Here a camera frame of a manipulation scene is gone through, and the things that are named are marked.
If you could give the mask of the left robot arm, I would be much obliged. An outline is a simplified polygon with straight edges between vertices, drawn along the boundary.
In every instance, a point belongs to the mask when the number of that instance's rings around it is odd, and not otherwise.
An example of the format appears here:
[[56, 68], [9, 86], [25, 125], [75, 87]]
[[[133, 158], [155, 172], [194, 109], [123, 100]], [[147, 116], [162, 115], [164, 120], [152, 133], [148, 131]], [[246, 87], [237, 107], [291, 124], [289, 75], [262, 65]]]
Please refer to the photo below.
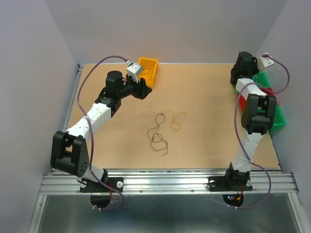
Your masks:
[[71, 128], [57, 131], [52, 139], [51, 167], [76, 177], [91, 181], [97, 191], [104, 191], [108, 187], [108, 172], [92, 165], [87, 143], [94, 143], [94, 133], [121, 106], [121, 100], [128, 96], [143, 100], [152, 89], [144, 79], [137, 82], [130, 75], [125, 77], [119, 71], [110, 71], [105, 80], [105, 87], [101, 90], [88, 112]]

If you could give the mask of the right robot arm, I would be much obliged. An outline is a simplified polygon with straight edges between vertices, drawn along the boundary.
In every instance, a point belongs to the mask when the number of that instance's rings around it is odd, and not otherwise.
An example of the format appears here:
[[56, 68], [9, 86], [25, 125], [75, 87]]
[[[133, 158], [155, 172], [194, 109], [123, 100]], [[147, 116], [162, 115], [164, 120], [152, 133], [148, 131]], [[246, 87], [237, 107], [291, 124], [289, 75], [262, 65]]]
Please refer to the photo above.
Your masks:
[[274, 123], [276, 97], [261, 91], [253, 80], [262, 69], [256, 57], [240, 51], [231, 70], [230, 83], [238, 91], [238, 98], [245, 100], [245, 106], [241, 116], [243, 138], [238, 139], [240, 148], [224, 176], [229, 190], [251, 186], [250, 168], [257, 146]]

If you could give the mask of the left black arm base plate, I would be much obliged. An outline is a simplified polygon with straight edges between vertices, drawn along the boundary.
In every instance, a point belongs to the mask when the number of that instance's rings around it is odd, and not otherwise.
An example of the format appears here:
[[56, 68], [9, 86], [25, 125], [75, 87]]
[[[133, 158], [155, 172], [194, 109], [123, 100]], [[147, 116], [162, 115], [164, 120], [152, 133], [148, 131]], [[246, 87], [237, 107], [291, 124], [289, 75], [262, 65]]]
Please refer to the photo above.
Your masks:
[[[109, 193], [111, 190], [102, 184], [94, 181], [90, 181], [82, 178], [80, 183], [80, 192], [81, 193]], [[109, 177], [107, 186], [119, 191], [123, 192], [123, 177]]]

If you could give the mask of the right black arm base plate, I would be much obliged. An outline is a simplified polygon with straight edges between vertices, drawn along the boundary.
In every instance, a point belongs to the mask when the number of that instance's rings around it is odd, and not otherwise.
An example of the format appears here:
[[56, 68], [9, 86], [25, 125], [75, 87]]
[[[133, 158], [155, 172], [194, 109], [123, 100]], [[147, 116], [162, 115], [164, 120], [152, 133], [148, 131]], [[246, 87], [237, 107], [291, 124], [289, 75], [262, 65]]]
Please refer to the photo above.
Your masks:
[[252, 191], [252, 186], [247, 186], [245, 181], [235, 181], [227, 179], [225, 176], [208, 177], [207, 188], [211, 192], [235, 192], [235, 191]]

